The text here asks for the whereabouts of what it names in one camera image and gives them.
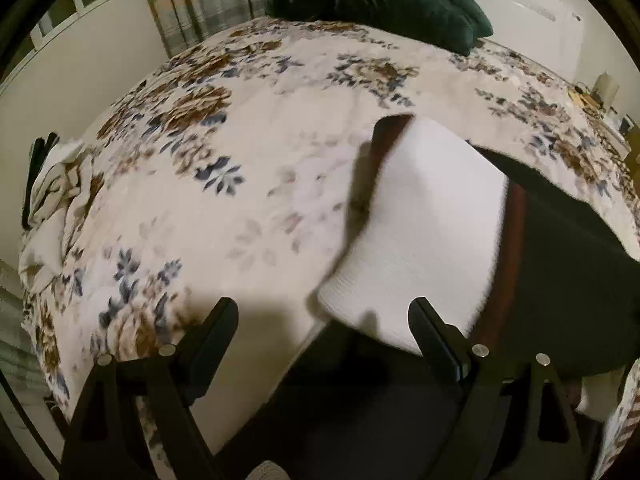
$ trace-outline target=window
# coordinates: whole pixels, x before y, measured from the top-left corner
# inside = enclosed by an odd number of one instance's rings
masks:
[[[0,93],[37,51],[78,18],[106,1],[108,0],[56,0],[38,24],[33,27],[30,35],[24,38],[14,58],[4,70],[0,78]]]

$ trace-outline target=white headboard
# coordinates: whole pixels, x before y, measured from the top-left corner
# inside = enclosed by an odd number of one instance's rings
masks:
[[[567,4],[559,0],[475,1],[494,26],[493,41],[574,81],[584,22]]]

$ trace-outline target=metal screw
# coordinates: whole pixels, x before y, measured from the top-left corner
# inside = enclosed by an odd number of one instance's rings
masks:
[[[97,362],[100,366],[106,366],[113,361],[113,356],[111,354],[102,354],[98,356],[95,362]]]
[[[489,355],[489,349],[481,344],[473,345],[471,351],[478,357],[487,357]]]
[[[172,344],[162,345],[158,350],[158,354],[160,354],[162,357],[169,357],[175,354],[175,346]]]
[[[543,366],[549,366],[551,364],[551,359],[546,354],[538,354],[536,355],[536,361],[538,361]]]

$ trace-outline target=cable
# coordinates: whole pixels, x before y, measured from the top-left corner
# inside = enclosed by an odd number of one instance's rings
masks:
[[[7,396],[9,397],[9,400],[14,406],[15,411],[18,412],[18,415],[20,415],[20,418],[22,419],[22,421],[24,422],[24,425],[29,430],[29,433],[31,433],[31,436],[38,443],[38,446],[40,446],[40,449],[42,450],[42,452],[49,459],[49,462],[51,462],[51,465],[54,468],[56,468],[56,471],[58,473],[60,473],[60,462],[58,462],[58,459],[56,458],[56,456],[51,452],[51,450],[49,449],[49,446],[47,446],[47,443],[42,439],[42,437],[38,433],[38,430],[36,430],[36,427],[31,422],[29,415],[27,415],[27,413],[24,411],[24,408],[20,404],[20,400],[18,400],[18,397],[15,396],[14,391],[11,389],[11,386],[9,385],[8,381],[6,380],[6,377],[2,373],[2,370],[0,370],[0,384],[2,384],[2,388],[5,390]]]

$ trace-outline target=bedspread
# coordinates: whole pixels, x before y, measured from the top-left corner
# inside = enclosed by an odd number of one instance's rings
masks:
[[[462,57],[348,23],[261,18],[169,60],[84,136],[88,214],[24,311],[65,415],[99,354],[146,356],[229,296],[238,333],[194,414],[215,421],[200,425],[212,449],[233,435],[324,324],[314,292],[364,210],[356,162],[398,112],[536,168],[638,259],[630,176],[553,73],[489,41]]]

